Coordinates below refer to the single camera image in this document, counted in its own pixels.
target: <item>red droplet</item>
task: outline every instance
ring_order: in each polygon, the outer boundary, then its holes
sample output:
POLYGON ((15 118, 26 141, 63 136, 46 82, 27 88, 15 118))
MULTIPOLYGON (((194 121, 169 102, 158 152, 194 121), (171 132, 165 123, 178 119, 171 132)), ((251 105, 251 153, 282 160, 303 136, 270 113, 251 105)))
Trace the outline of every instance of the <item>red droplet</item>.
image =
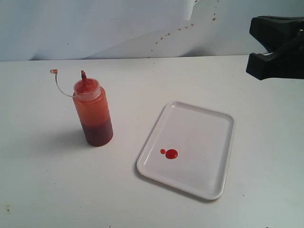
POLYGON ((170 150, 167 150, 166 152, 166 158, 168 159, 175 159, 177 158, 177 151, 175 149, 170 149, 170 150))

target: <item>white table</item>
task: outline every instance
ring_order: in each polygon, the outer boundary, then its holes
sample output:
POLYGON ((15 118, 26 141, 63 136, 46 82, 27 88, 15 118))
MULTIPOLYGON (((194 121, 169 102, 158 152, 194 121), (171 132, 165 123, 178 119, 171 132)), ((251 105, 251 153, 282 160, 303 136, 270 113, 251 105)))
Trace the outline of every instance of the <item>white table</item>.
POLYGON ((2 228, 304 226, 304 80, 258 81, 247 56, 1 62, 2 228), (105 88, 109 144, 86 144, 72 93, 80 69, 105 88), (224 194, 206 202, 135 167, 162 108, 176 100, 232 115, 224 194))

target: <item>white tray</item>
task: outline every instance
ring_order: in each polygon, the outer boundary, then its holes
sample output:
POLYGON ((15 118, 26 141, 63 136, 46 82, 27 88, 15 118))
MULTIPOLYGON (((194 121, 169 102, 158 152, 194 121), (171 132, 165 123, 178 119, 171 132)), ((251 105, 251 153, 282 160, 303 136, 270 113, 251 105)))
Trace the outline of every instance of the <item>white tray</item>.
POLYGON ((224 190, 233 125, 230 115, 170 102, 137 160, 137 169, 156 181, 215 200, 224 190), (167 159, 161 149, 175 149, 178 156, 167 159))

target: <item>black clamp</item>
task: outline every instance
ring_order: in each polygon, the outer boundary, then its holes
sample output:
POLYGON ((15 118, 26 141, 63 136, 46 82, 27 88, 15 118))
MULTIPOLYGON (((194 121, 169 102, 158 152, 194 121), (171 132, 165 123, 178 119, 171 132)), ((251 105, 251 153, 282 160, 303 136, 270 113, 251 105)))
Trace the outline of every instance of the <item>black clamp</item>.
POLYGON ((269 54, 250 54, 247 73, 259 80, 270 77, 304 79, 304 17, 253 18, 250 34, 269 54))

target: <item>plastic squeeze bottle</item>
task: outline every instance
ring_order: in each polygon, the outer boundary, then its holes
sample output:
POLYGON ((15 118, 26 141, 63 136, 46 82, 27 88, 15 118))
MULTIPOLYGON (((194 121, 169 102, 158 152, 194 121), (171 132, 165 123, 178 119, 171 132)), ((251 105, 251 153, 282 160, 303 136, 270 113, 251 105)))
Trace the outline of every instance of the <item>plastic squeeze bottle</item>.
POLYGON ((82 80, 74 85, 73 101, 85 133, 92 146, 103 146, 113 137, 112 123, 105 90, 81 71, 82 80))

